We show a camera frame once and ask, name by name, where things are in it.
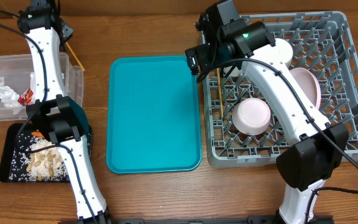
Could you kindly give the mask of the red snack wrapper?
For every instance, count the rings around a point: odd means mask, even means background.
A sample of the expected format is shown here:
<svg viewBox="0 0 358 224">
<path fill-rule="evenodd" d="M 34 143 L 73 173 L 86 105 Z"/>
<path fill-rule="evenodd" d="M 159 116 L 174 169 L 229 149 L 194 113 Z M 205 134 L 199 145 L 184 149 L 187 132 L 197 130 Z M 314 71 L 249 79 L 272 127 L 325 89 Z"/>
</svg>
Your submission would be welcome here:
<svg viewBox="0 0 358 224">
<path fill-rule="evenodd" d="M 17 102 L 22 106 L 32 105 L 35 102 L 34 92 L 29 88 L 18 98 Z"/>
</svg>

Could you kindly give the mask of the cream plastic cup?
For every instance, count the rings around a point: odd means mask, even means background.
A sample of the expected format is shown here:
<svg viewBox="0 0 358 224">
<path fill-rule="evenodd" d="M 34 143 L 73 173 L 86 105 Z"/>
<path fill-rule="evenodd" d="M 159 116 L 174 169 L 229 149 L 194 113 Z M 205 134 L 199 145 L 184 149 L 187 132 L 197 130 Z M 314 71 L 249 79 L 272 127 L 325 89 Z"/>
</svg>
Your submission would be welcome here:
<svg viewBox="0 0 358 224">
<path fill-rule="evenodd" d="M 232 66 L 224 68 L 224 73 L 227 74 L 231 70 Z M 242 70 L 239 70 L 237 67 L 234 67 L 234 69 L 229 74 L 230 77 L 238 77 L 240 74 L 243 74 Z"/>
</svg>

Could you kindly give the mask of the orange carrot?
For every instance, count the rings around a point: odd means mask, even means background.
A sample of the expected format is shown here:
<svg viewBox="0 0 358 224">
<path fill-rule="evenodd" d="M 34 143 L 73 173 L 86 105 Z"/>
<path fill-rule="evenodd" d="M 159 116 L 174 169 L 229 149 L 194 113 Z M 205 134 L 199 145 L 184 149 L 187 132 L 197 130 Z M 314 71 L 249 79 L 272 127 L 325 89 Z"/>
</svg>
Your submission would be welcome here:
<svg viewBox="0 0 358 224">
<path fill-rule="evenodd" d="M 41 133 L 41 132 L 38 132 L 38 131 L 31 132 L 31 135 L 33 135 L 34 137 L 37 137 L 37 138 L 42 138 L 42 139 L 45 138 L 45 137 L 42 135 L 42 133 Z"/>
</svg>

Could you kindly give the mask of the wooden chopstick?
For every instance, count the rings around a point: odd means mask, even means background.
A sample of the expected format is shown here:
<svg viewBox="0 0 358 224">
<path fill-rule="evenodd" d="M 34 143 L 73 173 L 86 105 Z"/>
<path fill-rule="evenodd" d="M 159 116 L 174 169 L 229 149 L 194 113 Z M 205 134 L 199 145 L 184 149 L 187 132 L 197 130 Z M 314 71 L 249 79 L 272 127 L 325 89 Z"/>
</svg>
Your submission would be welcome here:
<svg viewBox="0 0 358 224">
<path fill-rule="evenodd" d="M 221 110 L 221 119 L 224 119 L 224 110 L 223 110 L 223 98 L 222 98 L 222 87 L 221 87 L 221 70 L 220 68 L 216 69 L 216 75 L 218 79 L 218 93 L 219 93 L 219 104 Z"/>
<path fill-rule="evenodd" d="M 72 49 L 72 47 L 70 46 L 70 44 L 68 42 L 65 42 L 65 45 L 67 46 L 67 48 L 69 49 L 69 51 L 71 52 L 72 56 L 74 57 L 74 59 L 76 60 L 77 64 L 80 66 L 80 68 L 82 69 L 82 71 L 86 71 L 83 64 L 80 62 L 79 58 L 77 57 L 76 53 L 74 52 L 74 50 Z"/>
</svg>

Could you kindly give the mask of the small pink bowl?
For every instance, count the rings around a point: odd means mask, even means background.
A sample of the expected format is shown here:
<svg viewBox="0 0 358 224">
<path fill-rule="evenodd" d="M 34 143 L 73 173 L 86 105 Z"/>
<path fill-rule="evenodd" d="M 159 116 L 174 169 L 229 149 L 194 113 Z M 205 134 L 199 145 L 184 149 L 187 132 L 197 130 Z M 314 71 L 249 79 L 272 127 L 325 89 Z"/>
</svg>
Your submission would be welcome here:
<svg viewBox="0 0 358 224">
<path fill-rule="evenodd" d="M 271 112 L 268 104 L 258 98 L 248 98 L 235 106 L 232 122 L 246 135 L 262 134 L 269 126 Z"/>
</svg>

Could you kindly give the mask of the cream bowl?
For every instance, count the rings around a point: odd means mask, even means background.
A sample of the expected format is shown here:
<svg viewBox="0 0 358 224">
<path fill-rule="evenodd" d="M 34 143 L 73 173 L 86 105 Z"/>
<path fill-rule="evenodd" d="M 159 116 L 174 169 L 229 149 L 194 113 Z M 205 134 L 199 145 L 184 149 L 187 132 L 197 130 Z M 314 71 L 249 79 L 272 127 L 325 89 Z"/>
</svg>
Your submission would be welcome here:
<svg viewBox="0 0 358 224">
<path fill-rule="evenodd" d="M 276 38 L 273 48 L 276 50 L 281 61 L 285 63 L 287 68 L 290 68 L 293 58 L 293 48 L 291 44 L 284 39 Z"/>
</svg>

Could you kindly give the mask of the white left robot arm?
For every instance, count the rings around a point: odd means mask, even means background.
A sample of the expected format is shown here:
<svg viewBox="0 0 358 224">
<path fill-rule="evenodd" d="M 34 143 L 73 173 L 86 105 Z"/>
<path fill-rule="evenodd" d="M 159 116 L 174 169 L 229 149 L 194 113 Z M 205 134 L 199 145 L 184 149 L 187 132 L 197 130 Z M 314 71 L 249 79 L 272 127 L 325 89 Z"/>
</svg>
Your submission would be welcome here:
<svg viewBox="0 0 358 224">
<path fill-rule="evenodd" d="M 35 73 L 35 102 L 26 107 L 26 122 L 60 153 L 75 195 L 77 223 L 113 223 L 91 165 L 88 119 L 63 84 L 60 46 L 68 36 L 59 2 L 32 0 L 19 12 L 17 25 L 16 34 L 29 45 Z"/>
</svg>

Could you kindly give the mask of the teal plastic tray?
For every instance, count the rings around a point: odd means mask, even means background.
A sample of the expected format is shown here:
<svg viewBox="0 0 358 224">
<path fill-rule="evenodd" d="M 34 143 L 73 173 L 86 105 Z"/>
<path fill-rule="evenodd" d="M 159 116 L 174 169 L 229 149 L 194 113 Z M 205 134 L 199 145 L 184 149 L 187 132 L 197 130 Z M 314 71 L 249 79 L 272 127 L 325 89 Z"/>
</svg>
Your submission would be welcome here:
<svg viewBox="0 0 358 224">
<path fill-rule="evenodd" d="M 124 57 L 112 63 L 106 138 L 106 165 L 117 174 L 199 166 L 198 85 L 185 56 Z"/>
</svg>

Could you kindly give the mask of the white napkin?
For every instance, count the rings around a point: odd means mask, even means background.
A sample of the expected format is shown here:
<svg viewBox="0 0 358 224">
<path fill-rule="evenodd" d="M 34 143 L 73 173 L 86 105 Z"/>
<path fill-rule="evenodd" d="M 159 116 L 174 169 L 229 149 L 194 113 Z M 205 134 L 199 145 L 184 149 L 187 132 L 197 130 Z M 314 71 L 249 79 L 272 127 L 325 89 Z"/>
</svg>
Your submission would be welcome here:
<svg viewBox="0 0 358 224">
<path fill-rule="evenodd" d="M 63 79 L 61 75 L 47 75 L 47 87 L 48 93 L 46 100 L 54 100 L 57 95 L 67 96 Z M 44 75 L 35 74 L 32 72 L 30 74 L 30 89 L 33 91 L 32 100 L 42 101 L 44 98 Z"/>
</svg>

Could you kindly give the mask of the rice and peanut scraps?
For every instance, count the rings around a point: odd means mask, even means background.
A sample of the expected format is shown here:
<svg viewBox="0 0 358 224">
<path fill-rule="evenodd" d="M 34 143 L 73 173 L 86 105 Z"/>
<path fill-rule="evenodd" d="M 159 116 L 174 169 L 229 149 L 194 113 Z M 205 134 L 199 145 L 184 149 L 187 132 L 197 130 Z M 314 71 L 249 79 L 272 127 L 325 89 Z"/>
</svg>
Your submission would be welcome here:
<svg viewBox="0 0 358 224">
<path fill-rule="evenodd" d="M 18 137 L 18 143 L 19 150 L 16 150 L 18 153 L 26 154 L 30 156 L 30 164 L 27 166 L 26 171 L 27 172 L 34 172 L 34 174 L 38 175 L 38 179 L 42 180 L 42 174 L 46 174 L 46 169 L 44 170 L 44 167 L 47 168 L 49 171 L 49 176 L 54 176 L 54 168 L 57 170 L 63 162 L 63 158 L 59 154 L 57 148 L 50 148 L 46 149 L 47 146 L 50 146 L 52 143 L 47 141 L 46 139 L 40 140 L 39 142 L 36 142 L 34 145 L 31 145 L 30 149 L 28 151 L 21 149 L 19 143 Z"/>
</svg>

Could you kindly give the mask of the pink plate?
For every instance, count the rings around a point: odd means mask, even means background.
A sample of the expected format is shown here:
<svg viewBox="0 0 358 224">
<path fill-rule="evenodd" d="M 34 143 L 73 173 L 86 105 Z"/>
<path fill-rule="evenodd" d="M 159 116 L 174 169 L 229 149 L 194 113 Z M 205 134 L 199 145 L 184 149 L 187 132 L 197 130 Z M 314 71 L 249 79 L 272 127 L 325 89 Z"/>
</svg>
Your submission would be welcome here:
<svg viewBox="0 0 358 224">
<path fill-rule="evenodd" d="M 319 109 L 321 89 L 316 77 L 309 70 L 302 67 L 293 68 L 290 73 L 312 104 Z"/>
</svg>

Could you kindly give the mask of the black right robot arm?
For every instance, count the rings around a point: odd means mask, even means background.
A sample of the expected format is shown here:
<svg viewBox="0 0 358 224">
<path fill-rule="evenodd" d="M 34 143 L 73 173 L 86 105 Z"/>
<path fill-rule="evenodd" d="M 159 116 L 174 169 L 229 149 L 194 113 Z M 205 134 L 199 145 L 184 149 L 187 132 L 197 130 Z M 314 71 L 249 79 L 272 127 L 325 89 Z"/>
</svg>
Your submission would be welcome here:
<svg viewBox="0 0 358 224">
<path fill-rule="evenodd" d="M 346 126 L 332 124 L 307 98 L 291 75 L 278 39 L 261 21 L 247 24 L 232 1 L 207 8 L 195 23 L 205 42 L 186 50 L 198 82 L 217 68 L 237 67 L 261 91 L 283 129 L 289 148 L 277 157 L 286 182 L 283 203 L 268 223 L 332 223 L 313 207 L 326 180 L 343 159 L 349 139 Z"/>
</svg>

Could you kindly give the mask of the foil wrapper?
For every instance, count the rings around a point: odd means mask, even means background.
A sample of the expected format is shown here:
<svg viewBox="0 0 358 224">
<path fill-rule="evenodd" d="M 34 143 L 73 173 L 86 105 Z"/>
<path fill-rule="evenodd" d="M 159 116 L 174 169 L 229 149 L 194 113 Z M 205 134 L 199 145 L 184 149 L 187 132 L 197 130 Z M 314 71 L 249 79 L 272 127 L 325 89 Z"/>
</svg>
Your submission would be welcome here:
<svg viewBox="0 0 358 224">
<path fill-rule="evenodd" d="M 5 85 L 4 77 L 0 77 L 0 100 L 5 107 L 20 107 L 19 95 L 9 86 Z"/>
</svg>

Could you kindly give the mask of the clear plastic waste bin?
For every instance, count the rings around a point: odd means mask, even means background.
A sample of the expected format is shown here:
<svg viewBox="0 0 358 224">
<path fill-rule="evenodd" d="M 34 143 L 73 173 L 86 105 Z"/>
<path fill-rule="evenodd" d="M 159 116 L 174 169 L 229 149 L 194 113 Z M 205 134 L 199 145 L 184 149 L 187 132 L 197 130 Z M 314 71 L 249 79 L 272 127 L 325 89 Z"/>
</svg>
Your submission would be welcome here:
<svg viewBox="0 0 358 224">
<path fill-rule="evenodd" d="M 83 104 L 84 79 L 81 67 L 72 65 L 66 53 L 60 54 L 63 84 L 68 95 L 79 105 Z M 0 56 L 0 78 L 16 93 L 30 88 L 30 73 L 33 72 L 32 57 L 29 54 Z M 27 119 L 25 107 L 8 108 L 0 99 L 0 121 Z"/>
</svg>

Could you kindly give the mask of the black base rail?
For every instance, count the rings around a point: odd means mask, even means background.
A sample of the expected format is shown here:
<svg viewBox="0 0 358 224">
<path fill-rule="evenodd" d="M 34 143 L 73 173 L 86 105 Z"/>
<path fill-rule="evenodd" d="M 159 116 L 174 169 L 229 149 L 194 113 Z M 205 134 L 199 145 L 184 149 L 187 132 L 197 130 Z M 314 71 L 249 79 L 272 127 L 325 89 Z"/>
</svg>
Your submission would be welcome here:
<svg viewBox="0 0 358 224">
<path fill-rule="evenodd" d="M 118 219 L 115 220 L 111 216 L 104 217 L 99 215 L 95 219 L 79 219 L 72 222 L 61 222 L 61 224 L 279 224 L 285 223 L 278 215 L 262 215 L 262 216 L 249 216 L 247 218 L 216 218 L 216 219 L 203 219 L 203 220 L 144 220 L 142 218 L 131 219 Z"/>
</svg>

